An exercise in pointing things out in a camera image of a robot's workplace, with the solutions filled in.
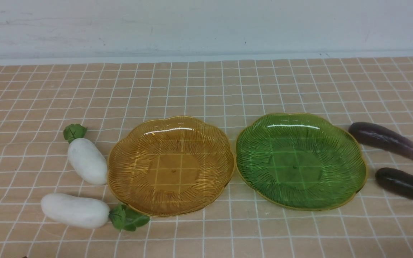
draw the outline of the eggplant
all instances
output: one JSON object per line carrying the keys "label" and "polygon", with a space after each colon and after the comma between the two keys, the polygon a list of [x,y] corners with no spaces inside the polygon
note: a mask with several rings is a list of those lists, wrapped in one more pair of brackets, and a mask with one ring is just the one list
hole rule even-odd
{"label": "eggplant", "polygon": [[413,175],[395,168],[381,168],[375,172],[375,181],[383,189],[413,200]]}
{"label": "eggplant", "polygon": [[348,132],[363,145],[413,160],[413,142],[386,127],[368,122],[355,122],[348,128]]}

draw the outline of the green plate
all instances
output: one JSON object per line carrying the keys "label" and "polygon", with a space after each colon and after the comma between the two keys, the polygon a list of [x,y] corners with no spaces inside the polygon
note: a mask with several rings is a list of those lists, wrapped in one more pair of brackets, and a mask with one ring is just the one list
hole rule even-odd
{"label": "green plate", "polygon": [[367,166],[348,132],[309,113],[274,113],[245,128],[236,143],[243,180],[269,201],[299,210],[349,202]]}

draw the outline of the amber glass plate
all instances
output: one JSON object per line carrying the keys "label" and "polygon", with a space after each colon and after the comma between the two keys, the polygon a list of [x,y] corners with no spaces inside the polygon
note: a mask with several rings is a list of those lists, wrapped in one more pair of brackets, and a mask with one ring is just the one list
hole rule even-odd
{"label": "amber glass plate", "polygon": [[292,209],[340,207],[367,179],[354,137],[313,114],[265,115],[239,134],[236,152],[243,180]]}
{"label": "amber glass plate", "polygon": [[131,208],[156,217],[188,214],[215,201],[235,159],[219,128],[189,116],[141,124],[111,150],[108,185]]}

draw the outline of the radish leaf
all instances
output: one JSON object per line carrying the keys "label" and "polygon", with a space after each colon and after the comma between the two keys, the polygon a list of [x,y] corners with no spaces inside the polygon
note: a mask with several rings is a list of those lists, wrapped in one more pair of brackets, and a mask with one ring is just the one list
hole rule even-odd
{"label": "radish leaf", "polygon": [[63,137],[68,143],[71,143],[74,139],[84,138],[86,132],[87,127],[80,124],[70,124],[63,130]]}
{"label": "radish leaf", "polygon": [[140,214],[125,204],[110,211],[109,218],[116,229],[126,231],[136,231],[137,228],[146,225],[151,220],[149,216]]}

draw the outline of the yellow plate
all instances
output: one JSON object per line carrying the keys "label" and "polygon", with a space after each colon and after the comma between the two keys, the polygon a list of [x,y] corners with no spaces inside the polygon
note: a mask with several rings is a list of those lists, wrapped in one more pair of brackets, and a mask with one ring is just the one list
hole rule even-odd
{"label": "yellow plate", "polygon": [[108,158],[108,186],[136,211],[154,217],[188,214],[215,201],[234,173],[226,134],[190,116],[133,129]]}

